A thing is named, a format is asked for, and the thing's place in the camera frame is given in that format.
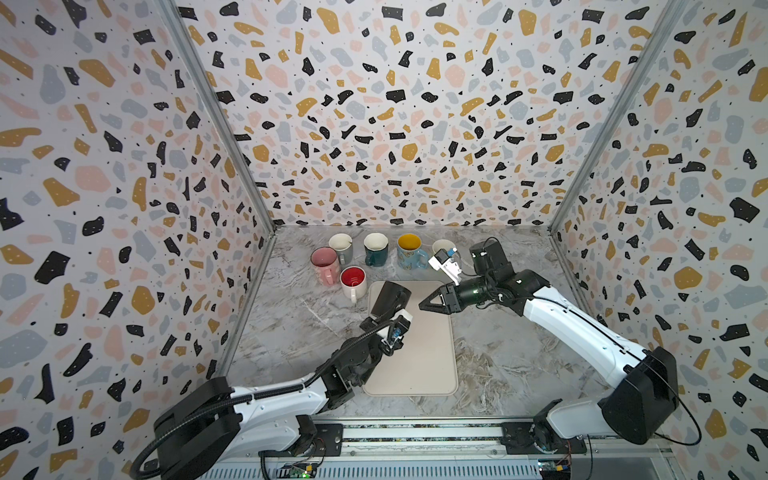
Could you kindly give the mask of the black mug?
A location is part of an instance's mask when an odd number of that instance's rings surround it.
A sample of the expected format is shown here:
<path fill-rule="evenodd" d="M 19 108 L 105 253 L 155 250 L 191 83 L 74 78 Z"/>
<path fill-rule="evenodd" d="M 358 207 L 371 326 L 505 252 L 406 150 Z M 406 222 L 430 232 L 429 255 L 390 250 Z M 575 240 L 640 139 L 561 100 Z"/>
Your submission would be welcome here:
<path fill-rule="evenodd" d="M 412 293 L 406 287 L 391 281 L 384 281 L 369 316 L 375 322 L 391 319 L 398 311 L 405 309 Z"/>

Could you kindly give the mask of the light green mug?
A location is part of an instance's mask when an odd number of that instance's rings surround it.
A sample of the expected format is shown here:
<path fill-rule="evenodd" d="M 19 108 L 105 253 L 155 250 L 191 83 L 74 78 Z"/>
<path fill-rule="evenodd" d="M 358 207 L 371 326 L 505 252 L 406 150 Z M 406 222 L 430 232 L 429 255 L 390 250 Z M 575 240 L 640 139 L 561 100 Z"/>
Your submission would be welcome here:
<path fill-rule="evenodd" d="M 452 241 L 439 239 L 432 244 L 432 252 L 435 257 L 451 258 L 456 254 L 457 250 L 456 245 Z"/>

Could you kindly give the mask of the blue butterfly mug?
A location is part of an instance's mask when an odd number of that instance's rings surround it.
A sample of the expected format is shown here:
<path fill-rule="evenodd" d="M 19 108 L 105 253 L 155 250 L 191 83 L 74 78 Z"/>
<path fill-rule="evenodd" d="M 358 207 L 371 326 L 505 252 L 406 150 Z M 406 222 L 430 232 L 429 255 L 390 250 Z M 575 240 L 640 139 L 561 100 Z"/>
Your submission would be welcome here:
<path fill-rule="evenodd" d="M 397 240 L 397 263 L 403 270 L 426 269 L 429 255 L 422 249 L 422 240 L 415 234 L 403 234 Z"/>

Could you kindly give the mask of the white mug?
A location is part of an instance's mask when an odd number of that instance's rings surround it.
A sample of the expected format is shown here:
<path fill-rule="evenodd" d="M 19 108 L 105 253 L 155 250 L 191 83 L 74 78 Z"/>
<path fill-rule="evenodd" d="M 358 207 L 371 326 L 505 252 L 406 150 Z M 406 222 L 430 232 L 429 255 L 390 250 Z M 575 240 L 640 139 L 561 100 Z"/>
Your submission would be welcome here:
<path fill-rule="evenodd" d="M 361 267 L 349 266 L 345 268 L 340 274 L 340 283 L 344 296 L 352 305 L 356 305 L 367 294 L 367 275 Z"/>

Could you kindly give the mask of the dark green mug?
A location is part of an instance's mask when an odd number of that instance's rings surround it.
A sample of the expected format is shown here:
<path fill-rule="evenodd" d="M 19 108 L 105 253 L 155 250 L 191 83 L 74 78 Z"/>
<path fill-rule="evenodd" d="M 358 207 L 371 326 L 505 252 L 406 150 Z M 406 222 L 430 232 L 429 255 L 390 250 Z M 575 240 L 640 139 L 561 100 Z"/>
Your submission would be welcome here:
<path fill-rule="evenodd" d="M 388 259 L 389 240 L 382 233 L 370 233 L 364 239 L 365 264 L 369 267 L 384 267 Z"/>

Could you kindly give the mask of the pink mug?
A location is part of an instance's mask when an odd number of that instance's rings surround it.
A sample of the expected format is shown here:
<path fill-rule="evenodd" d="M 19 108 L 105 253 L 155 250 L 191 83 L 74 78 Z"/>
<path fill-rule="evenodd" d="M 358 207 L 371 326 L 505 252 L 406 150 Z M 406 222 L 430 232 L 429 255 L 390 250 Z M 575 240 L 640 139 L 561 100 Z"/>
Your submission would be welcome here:
<path fill-rule="evenodd" d="M 338 254 L 333 248 L 324 246 L 315 249 L 310 256 L 310 262 L 322 285 L 332 287 L 338 283 L 341 266 Z"/>

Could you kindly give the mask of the grey mug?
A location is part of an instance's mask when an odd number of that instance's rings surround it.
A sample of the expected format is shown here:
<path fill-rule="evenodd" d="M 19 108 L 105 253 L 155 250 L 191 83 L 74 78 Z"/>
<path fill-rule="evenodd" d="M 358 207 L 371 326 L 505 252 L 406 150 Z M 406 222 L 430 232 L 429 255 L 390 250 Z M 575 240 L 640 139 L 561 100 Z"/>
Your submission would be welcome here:
<path fill-rule="evenodd" d="M 350 235 L 345 233 L 334 234 L 329 239 L 328 245 L 336 252 L 342 267 L 345 267 L 352 262 L 354 258 L 354 246 L 353 239 Z"/>

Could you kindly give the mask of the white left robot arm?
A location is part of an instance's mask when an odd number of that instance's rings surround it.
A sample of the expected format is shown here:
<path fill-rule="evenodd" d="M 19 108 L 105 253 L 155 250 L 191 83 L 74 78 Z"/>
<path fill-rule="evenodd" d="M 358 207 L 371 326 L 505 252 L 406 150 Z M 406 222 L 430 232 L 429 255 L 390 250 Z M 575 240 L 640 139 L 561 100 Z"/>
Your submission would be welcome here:
<path fill-rule="evenodd" d="M 316 414 L 334 410 L 362 387 L 385 356 L 399 350 L 412 315 L 367 318 L 365 332 L 346 340 L 317 370 L 264 387 L 206 381 L 154 423 L 155 438 L 134 461 L 134 479 L 196 479 L 220 459 L 246 453 L 301 455 L 318 436 Z"/>

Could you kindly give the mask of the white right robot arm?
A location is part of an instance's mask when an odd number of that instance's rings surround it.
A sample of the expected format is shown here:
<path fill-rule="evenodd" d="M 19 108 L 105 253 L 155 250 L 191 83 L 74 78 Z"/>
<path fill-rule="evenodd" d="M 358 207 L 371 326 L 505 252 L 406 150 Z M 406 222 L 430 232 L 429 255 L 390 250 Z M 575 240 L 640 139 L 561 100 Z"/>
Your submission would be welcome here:
<path fill-rule="evenodd" d="M 456 254 L 440 249 L 429 259 L 450 281 L 422 300 L 421 310 L 452 315 L 470 306 L 506 307 L 579 354 L 611 389 L 602 398 L 551 401 L 517 442 L 543 453 L 579 436 L 616 435 L 643 445 L 678 408 L 676 360 L 666 349 L 641 347 L 590 317 L 538 273 L 515 270 L 494 237 L 471 248 L 470 278 L 462 278 Z"/>

